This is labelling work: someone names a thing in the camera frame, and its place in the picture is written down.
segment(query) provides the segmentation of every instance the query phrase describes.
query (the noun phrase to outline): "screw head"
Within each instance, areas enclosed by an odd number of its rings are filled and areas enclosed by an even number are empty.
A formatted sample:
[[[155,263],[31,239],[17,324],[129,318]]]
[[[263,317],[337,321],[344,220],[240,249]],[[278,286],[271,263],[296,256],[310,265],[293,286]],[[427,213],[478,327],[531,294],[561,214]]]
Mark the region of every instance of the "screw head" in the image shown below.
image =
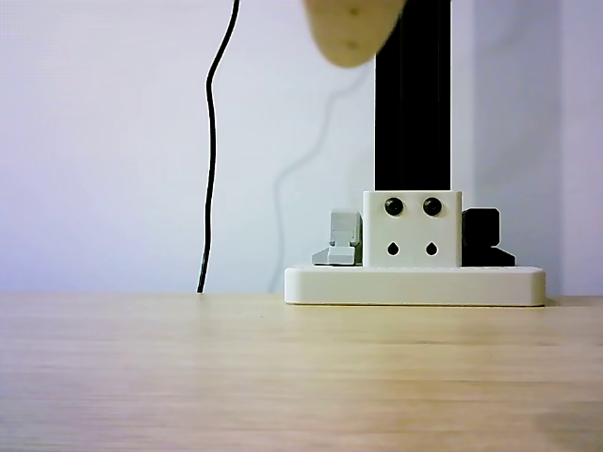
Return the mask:
[[[423,212],[430,217],[437,217],[442,212],[442,202],[437,198],[428,198],[423,202]]]
[[[399,216],[404,210],[404,202],[398,198],[390,198],[385,202],[385,212],[392,217]]]

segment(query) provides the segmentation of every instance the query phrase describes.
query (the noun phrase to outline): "hole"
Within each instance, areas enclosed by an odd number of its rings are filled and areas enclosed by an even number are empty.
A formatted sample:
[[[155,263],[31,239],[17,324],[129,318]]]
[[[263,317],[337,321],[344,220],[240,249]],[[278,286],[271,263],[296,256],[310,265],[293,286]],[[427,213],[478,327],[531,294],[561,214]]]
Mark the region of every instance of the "hole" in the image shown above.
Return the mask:
[[[395,243],[392,243],[389,247],[387,247],[387,252],[389,252],[391,256],[395,256],[396,254],[398,254],[398,251],[398,245],[396,245]]]
[[[433,256],[437,253],[437,247],[433,242],[431,242],[425,249],[425,252],[427,252],[430,256]]]

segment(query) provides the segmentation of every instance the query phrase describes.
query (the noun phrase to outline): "gray clip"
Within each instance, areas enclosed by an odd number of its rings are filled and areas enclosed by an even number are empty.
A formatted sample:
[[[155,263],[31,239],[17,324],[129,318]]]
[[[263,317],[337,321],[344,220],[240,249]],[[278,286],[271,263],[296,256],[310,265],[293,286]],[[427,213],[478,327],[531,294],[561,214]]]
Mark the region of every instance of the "gray clip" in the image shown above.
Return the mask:
[[[331,211],[330,247],[312,256],[315,266],[362,264],[362,217],[358,212]]]

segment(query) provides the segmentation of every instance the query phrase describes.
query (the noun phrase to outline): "wood grain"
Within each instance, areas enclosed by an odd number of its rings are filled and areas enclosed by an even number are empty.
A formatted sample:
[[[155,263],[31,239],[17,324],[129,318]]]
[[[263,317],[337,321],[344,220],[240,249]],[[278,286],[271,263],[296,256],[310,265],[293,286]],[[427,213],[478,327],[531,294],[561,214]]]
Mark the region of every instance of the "wood grain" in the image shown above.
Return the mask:
[[[0,451],[603,450],[603,299],[0,296]]]

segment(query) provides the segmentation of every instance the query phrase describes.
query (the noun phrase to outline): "beige object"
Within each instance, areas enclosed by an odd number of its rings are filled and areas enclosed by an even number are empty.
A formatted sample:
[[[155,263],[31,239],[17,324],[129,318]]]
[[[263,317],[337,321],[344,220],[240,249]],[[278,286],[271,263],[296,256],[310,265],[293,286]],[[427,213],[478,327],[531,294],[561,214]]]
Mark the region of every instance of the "beige object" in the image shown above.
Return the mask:
[[[406,0],[304,0],[312,35],[333,64],[366,63],[389,37]]]
[[[0,296],[0,449],[603,450],[603,299]]]

